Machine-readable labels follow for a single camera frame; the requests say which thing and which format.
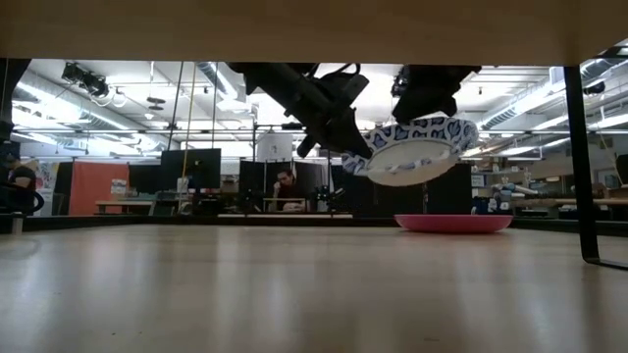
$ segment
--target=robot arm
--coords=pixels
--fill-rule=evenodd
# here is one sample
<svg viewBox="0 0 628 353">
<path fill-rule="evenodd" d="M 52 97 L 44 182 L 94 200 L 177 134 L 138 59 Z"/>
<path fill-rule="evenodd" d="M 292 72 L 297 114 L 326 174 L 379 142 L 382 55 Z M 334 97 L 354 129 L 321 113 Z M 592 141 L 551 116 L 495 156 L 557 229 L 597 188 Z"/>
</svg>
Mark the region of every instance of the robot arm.
<svg viewBox="0 0 628 353">
<path fill-rule="evenodd" d="M 257 87 L 286 108 L 286 116 L 294 116 L 304 126 L 307 136 L 297 148 L 305 157 L 319 143 L 335 152 L 350 152 L 371 158 L 367 146 L 355 124 L 355 109 L 351 104 L 367 86 L 369 80 L 360 74 L 360 64 L 348 74 L 339 70 L 314 77 L 319 64 L 288 63 L 228 63 L 244 75 L 246 94 Z M 409 124 L 415 118 L 442 111 L 453 116 L 457 107 L 452 95 L 460 89 L 470 73 L 481 67 L 406 65 L 395 78 L 392 96 L 399 101 L 392 111 L 400 124 Z"/>
</svg>

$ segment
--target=man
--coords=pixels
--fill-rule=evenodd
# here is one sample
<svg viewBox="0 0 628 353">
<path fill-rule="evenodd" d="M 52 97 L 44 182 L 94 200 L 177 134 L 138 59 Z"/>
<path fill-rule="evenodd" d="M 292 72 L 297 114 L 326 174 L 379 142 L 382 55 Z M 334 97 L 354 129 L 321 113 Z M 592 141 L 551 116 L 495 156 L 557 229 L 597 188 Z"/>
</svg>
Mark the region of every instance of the man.
<svg viewBox="0 0 628 353">
<path fill-rule="evenodd" d="M 31 209 L 34 206 L 37 177 L 35 172 L 20 163 L 20 158 L 8 154 L 5 158 L 5 166 L 9 171 L 9 182 L 23 187 L 24 190 L 15 189 L 9 194 L 9 205 L 21 209 Z"/>
<path fill-rule="evenodd" d="M 281 200 L 305 199 L 305 196 L 296 185 L 296 178 L 292 170 L 284 170 L 277 174 L 277 182 L 275 182 L 274 189 L 273 198 L 275 200 L 271 203 L 271 211 L 302 212 L 305 209 L 304 202 Z"/>
</svg>

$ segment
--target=computer monitor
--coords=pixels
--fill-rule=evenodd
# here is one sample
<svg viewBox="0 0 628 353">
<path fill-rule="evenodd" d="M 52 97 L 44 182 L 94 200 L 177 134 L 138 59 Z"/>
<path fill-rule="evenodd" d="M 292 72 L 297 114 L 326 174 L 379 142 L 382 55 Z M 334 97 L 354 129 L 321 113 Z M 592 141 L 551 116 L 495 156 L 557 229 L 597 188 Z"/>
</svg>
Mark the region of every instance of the computer monitor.
<svg viewBox="0 0 628 353">
<path fill-rule="evenodd" d="M 183 174 L 185 151 L 161 153 L 161 178 L 164 190 L 177 189 Z M 220 148 L 187 150 L 185 175 L 192 176 L 194 187 L 220 188 Z"/>
</svg>

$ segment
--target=plate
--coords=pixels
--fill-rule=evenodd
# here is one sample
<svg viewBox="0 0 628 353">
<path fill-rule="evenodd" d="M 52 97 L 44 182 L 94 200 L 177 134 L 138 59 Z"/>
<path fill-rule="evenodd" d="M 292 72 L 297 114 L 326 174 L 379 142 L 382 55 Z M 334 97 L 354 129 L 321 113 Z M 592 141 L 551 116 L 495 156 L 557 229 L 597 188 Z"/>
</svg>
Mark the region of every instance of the plate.
<svg viewBox="0 0 628 353">
<path fill-rule="evenodd" d="M 510 215 L 394 215 L 401 226 L 411 231 L 449 234 L 488 234 L 512 222 Z"/>
<path fill-rule="evenodd" d="M 410 125 L 379 127 L 364 135 L 373 157 L 343 154 L 342 166 L 376 183 L 405 186 L 425 182 L 453 167 L 460 153 L 473 147 L 478 129 L 455 118 L 418 119 Z"/>
</svg>

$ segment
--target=white cylinder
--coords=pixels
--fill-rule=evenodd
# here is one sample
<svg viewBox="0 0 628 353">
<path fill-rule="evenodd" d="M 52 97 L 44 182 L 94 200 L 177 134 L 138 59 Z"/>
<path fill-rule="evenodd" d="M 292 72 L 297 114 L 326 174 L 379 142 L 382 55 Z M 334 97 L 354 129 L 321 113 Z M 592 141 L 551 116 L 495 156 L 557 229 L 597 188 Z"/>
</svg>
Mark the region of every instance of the white cylinder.
<svg viewBox="0 0 628 353">
<path fill-rule="evenodd" d="M 257 141 L 260 162 L 289 161 L 292 158 L 292 134 L 269 132 Z"/>
</svg>

